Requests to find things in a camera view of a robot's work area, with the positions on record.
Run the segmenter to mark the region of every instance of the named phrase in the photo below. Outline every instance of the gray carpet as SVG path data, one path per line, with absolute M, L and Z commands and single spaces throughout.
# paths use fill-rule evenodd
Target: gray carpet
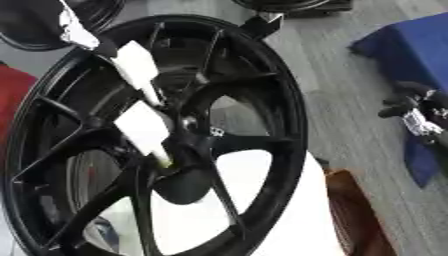
M 447 0 L 358 0 L 350 13 L 288 20 L 267 39 L 305 93 L 310 150 L 353 172 L 404 256 L 448 254 L 448 180 L 439 175 L 424 190 L 413 183 L 402 161 L 399 122 L 376 115 L 389 88 L 374 63 L 351 55 L 346 46 L 384 25 L 446 10 Z M 132 0 L 118 22 L 167 13 L 203 14 L 237 24 L 250 17 L 230 0 Z M 63 52 L 25 54 L 0 44 L 0 59 L 36 76 Z M 1 256 L 9 255 L 9 244 L 0 231 Z

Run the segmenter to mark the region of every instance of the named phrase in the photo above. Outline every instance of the black spoke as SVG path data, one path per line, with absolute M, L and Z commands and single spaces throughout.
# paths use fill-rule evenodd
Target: black spoke
M 160 32 L 165 28 L 165 23 L 158 23 L 155 28 L 154 31 L 151 34 L 151 37 L 149 38 L 148 42 L 146 43 L 146 48 L 149 51 L 152 51 L 154 48 L 154 44 L 157 41 L 157 38 L 159 37 Z
M 277 85 L 276 79 L 276 73 L 261 73 L 246 77 L 211 81 L 206 85 L 201 86 L 189 97 L 185 104 L 185 108 L 187 111 L 189 109 L 198 109 L 203 111 L 209 109 L 213 102 L 220 97 L 232 94 L 235 91 L 241 89 L 260 91 L 273 87 L 273 85 Z
M 32 175 L 41 174 L 40 171 L 44 172 L 50 169 L 51 165 L 56 162 L 67 160 L 69 157 L 87 150 L 105 147 L 112 143 L 116 136 L 116 129 L 113 127 L 93 129 L 83 129 L 81 127 L 20 171 L 13 177 L 12 181 L 26 180 Z
M 206 172 L 210 177 L 213 190 L 215 191 L 219 200 L 223 204 L 227 215 L 229 216 L 231 230 L 235 234 L 241 235 L 243 238 L 245 238 L 247 233 L 246 226 L 244 225 L 243 219 L 238 213 L 238 209 L 236 208 L 235 203 L 233 202 L 232 197 L 230 196 L 230 193 L 221 178 L 221 175 L 219 175 L 216 165 L 210 163 L 208 168 L 206 168 Z
M 209 48 L 207 50 L 207 53 L 205 55 L 205 59 L 204 62 L 202 63 L 202 67 L 199 70 L 199 73 L 204 75 L 205 77 L 207 77 L 210 69 L 211 69 L 211 65 L 213 63 L 213 59 L 216 56 L 217 52 L 218 52 L 218 45 L 220 40 L 223 38 L 224 35 L 224 31 L 223 30 L 218 30 L 215 35 L 212 38 L 212 41 L 210 42 Z
M 244 151 L 244 150 L 265 150 L 276 153 L 278 150 L 286 150 L 294 145 L 293 138 L 279 138 L 275 136 L 238 136 L 225 134 L 222 137 L 211 139 L 211 152 L 216 158 L 220 155 Z
M 162 256 L 155 241 L 151 217 L 151 194 L 158 173 L 155 170 L 141 169 L 137 170 L 134 182 L 131 183 L 130 187 L 133 190 L 131 201 L 140 241 L 145 256 Z
M 45 248 L 53 248 L 55 243 L 81 241 L 84 228 L 104 210 L 125 196 L 118 182 L 112 183 L 103 192 L 97 194 L 76 215 L 47 242 Z
M 54 113 L 65 116 L 76 123 L 82 123 L 84 121 L 83 117 L 81 116 L 81 114 L 79 112 L 71 109 L 70 107 L 68 107 L 58 101 L 52 100 L 48 97 L 39 96 L 37 98 L 37 102 L 40 102 L 43 105 L 51 108 L 51 110 Z

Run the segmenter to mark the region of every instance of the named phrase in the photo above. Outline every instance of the blue fabric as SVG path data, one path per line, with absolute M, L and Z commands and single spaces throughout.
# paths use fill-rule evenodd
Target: blue fabric
M 389 25 L 353 43 L 351 50 L 377 60 L 391 81 L 414 81 L 448 92 L 448 13 Z M 440 171 L 432 152 L 412 135 L 404 159 L 420 187 Z

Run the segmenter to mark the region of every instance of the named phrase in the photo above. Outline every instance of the black wheel rim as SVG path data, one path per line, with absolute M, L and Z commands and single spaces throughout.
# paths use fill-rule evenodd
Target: black wheel rim
M 196 166 L 197 159 L 200 159 L 201 168 L 210 177 L 211 187 L 218 194 L 233 225 L 203 245 L 176 255 L 250 255 L 283 212 L 298 183 L 305 158 L 307 129 L 304 104 L 287 67 L 263 42 L 253 41 L 232 24 L 205 17 L 146 18 L 111 29 L 107 35 L 119 44 L 129 40 L 144 44 L 152 50 L 158 66 L 173 61 L 163 60 L 164 49 L 176 50 L 191 43 L 179 38 L 193 38 L 195 44 L 198 40 L 206 42 L 206 50 L 195 69 L 181 64 L 184 71 L 191 73 L 194 70 L 187 80 L 182 80 L 181 89 L 178 83 L 168 89 L 164 85 L 164 73 L 159 76 L 156 85 L 166 89 L 163 91 L 167 98 L 167 107 L 159 110 L 173 115 L 175 123 L 179 120 L 179 125 L 174 125 L 174 129 L 180 127 L 179 132 L 173 132 L 165 142 L 168 149 L 174 148 L 169 152 L 174 156 L 175 166 L 178 161 L 178 166 L 182 167 L 174 168 L 173 173 L 184 170 L 184 165 L 191 162 Z M 232 62 L 237 67 L 230 68 L 226 74 L 226 67 L 216 64 L 219 61 L 215 62 L 215 59 L 232 59 L 229 56 L 234 54 L 239 62 Z M 216 65 L 222 68 L 221 72 L 214 70 Z M 243 72 L 242 75 L 244 68 L 251 72 Z M 172 84 L 172 72 L 167 71 L 166 74 L 167 83 Z M 266 111 L 277 116 L 275 122 L 280 123 L 273 124 L 268 118 L 264 120 L 275 126 L 270 129 L 272 136 L 226 134 L 217 137 L 210 134 L 210 127 L 207 127 L 210 119 L 201 108 L 207 112 L 214 100 L 237 91 L 242 92 L 239 95 L 245 95 L 246 99 L 253 98 L 255 102 L 263 103 Z M 104 100 L 104 95 L 108 95 L 108 100 Z M 78 50 L 56 64 L 26 97 L 8 140 L 2 197 L 12 230 L 31 255 L 116 255 L 87 243 L 82 232 L 103 210 L 126 196 L 134 207 L 145 255 L 162 255 L 153 236 L 151 216 L 147 212 L 151 206 L 147 198 L 157 182 L 161 178 L 170 178 L 172 173 L 158 169 L 151 157 L 140 157 L 111 125 L 120 111 L 140 97 L 124 85 L 107 63 Z M 106 102 L 103 107 L 98 107 L 99 99 Z M 192 130 L 181 129 L 183 118 L 190 116 L 196 118 L 198 125 Z M 176 148 L 188 148 L 194 152 L 193 157 L 185 157 L 185 151 L 177 154 Z M 65 172 L 70 156 L 93 149 L 113 158 L 121 173 L 79 211 L 64 210 L 61 205 L 67 203 L 59 200 L 54 191 L 58 186 L 55 185 L 57 177 Z M 269 151 L 273 162 L 263 188 L 248 210 L 241 214 L 236 211 L 217 175 L 213 159 L 244 149 Z M 42 197 L 51 198 L 54 209 L 42 206 Z
M 83 1 L 72 6 L 83 25 L 91 32 L 103 31 L 120 13 L 124 7 L 124 0 L 94 0 Z M 67 44 L 53 35 L 43 33 L 41 35 L 33 32 L 34 38 L 27 33 L 31 24 L 23 24 L 14 28 L 6 25 L 6 32 L 0 32 L 0 39 L 8 45 L 25 51 L 50 51 L 66 47 Z
M 330 0 L 233 0 L 249 9 L 262 12 L 294 12 L 317 8 Z

